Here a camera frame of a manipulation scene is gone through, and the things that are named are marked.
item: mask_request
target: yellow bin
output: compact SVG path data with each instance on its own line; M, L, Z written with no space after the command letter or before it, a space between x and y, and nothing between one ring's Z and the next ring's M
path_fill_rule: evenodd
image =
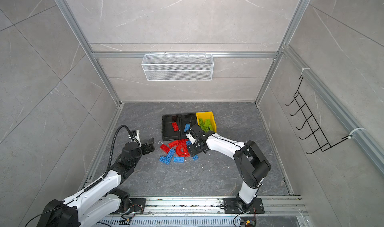
M212 111L210 112L197 112L196 113L197 123L199 123L199 119L203 119L203 122L205 122L206 119L209 119L211 121L211 125L215 132L217 132L217 127L214 119L214 113Z

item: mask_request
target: green lego brick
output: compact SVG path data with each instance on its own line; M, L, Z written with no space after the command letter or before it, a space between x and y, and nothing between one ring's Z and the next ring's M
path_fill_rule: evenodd
M208 132L208 130L207 130L207 128L205 128L205 126L203 125L203 126L200 126L200 128L205 132L205 133L207 133Z
M206 129L208 129L208 126L210 126L211 125L211 120L210 119L206 119L205 120L205 123L204 123L204 127L206 128Z

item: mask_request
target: black cable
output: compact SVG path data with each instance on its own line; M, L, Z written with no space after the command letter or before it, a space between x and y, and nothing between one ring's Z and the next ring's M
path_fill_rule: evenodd
M228 207L228 205L226 205L226 204L220 204L219 206L218 206L220 209L225 209L225 208L227 208Z
M107 226L109 226L109 227L112 227L112 226L110 226L109 224L106 224L106 223L103 223L103 222L96 222L96 223L99 223L99 224L105 224L105 225L107 225Z
M105 173L103 174L103 179L107 176L108 172L109 172L109 168L111 167L111 163L112 163L112 158L113 158L113 149L115 147L115 141L116 141L116 137L118 136L118 133L120 131L120 129L122 128L125 128L128 133L129 133L129 136L131 137L132 141L134 139L134 136L132 134L132 132L129 130L129 128L126 126L126 125L120 125L116 132L115 132L115 135L113 136L113 139L112 139L112 144L111 144L111 152L109 153L109 160L108 160L108 165L107 165L107 170L105 171Z
M235 219L236 219L239 215L241 215L242 213L244 213L244 211L241 212L240 214L238 214L235 218L233 218L233 225L234 225L235 227L240 227L240 226L237 226L237 225L235 224Z
M63 207L63 206L60 206L60 207L58 207L58 208L51 209L51 210L48 210L48 211L45 211L45 212L43 212L43 213L41 213L41 214L36 215L36 216L33 217L32 219L30 219L30 220L25 224L24 227L26 227L26 226L27 226L33 219L35 219L36 217L39 217L40 215L46 214L46 213L48 213L48 212L50 212L50 211L54 211L54 210L61 209L62 207Z

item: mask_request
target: cable tie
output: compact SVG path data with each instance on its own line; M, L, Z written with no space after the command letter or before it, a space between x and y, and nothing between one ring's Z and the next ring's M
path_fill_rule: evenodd
M359 130L359 129L366 130L365 128L356 128L356 129L354 129L353 131L351 131L351 132L348 134L347 139L351 139L351 138L352 138L352 134L353 134L353 132L355 132L356 130Z
M304 70L307 70L307 69L310 69L310 68L302 68L302 69L301 69L301 74L300 74L300 75L303 75L303 71L304 71Z

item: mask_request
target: black wire rack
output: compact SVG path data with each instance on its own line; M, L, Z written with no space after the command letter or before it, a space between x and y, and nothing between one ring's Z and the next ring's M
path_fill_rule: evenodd
M300 107L299 110L296 111L295 114L290 114L290 116L295 116L297 113L299 113L299 112L301 111L301 113L303 114L303 116L304 116L304 118L305 118L305 121L304 121L303 125L301 126L301 128L297 128L297 127L296 127L296 129L298 129L298 130L302 129L302 128L305 126L305 124L307 123L308 126L310 127L311 132L312 132L312 133L311 133L310 135L308 135L307 137L305 137L305 138L301 138L301 137L300 137L300 139L307 139L307 138L309 138L311 135L313 135L314 138L316 139L316 142L317 142L318 146L319 146L319 148L317 148L316 150L314 150L314 151L312 151L312 152L310 152L310 153L308 153L308 152L305 152L305 153L306 153L306 154L313 154L313 153L315 153L315 152L318 151L318 150L321 150L322 152L324 152L324 151L326 151L326 150L328 150L328 149L330 149L330 148L332 148L332 147L334 147L334 146L340 144L341 142L343 142L343 141L349 139L349 138L351 137L350 134L347 135L347 136L345 136L345 137L343 137L343 138L341 138L341 141L339 141L338 143L335 143L334 145L331 145L331 144L329 143L329 141L328 141L327 137L325 136L323 130L321 129L319 123L317 122L316 118L314 117L314 115L313 115L313 113L312 113L310 107L307 105L307 103L305 102L303 96L300 94L299 88L300 88L301 82L303 81L303 76L300 76L299 80L300 80L300 84L299 84L299 86L298 86L298 88L297 88L295 94L293 95L293 100L291 101L291 103L290 103L289 105L285 105L285 106L290 106L294 101L297 103L297 105ZM303 100L303 102L304 102L303 105L300 105L299 102L297 101L297 97L298 97L298 96L300 96L300 98ZM303 107L304 107L304 106L306 106L306 107L308 108L309 112L310 112L310 116L308 116L308 117L305 115L305 113L304 113L304 111L303 111ZM308 120L309 120L311 117L314 119L314 121L316 122L316 124L317 124L317 126L318 126L315 130L314 130L314 128L311 127L310 123L308 122ZM315 133L316 133L317 131L321 131L321 133L323 134L323 136L324 136L324 138L325 138L325 140L326 140L326 143L325 143L324 145L320 145L319 140L318 140L318 138L317 138L316 135L315 135Z

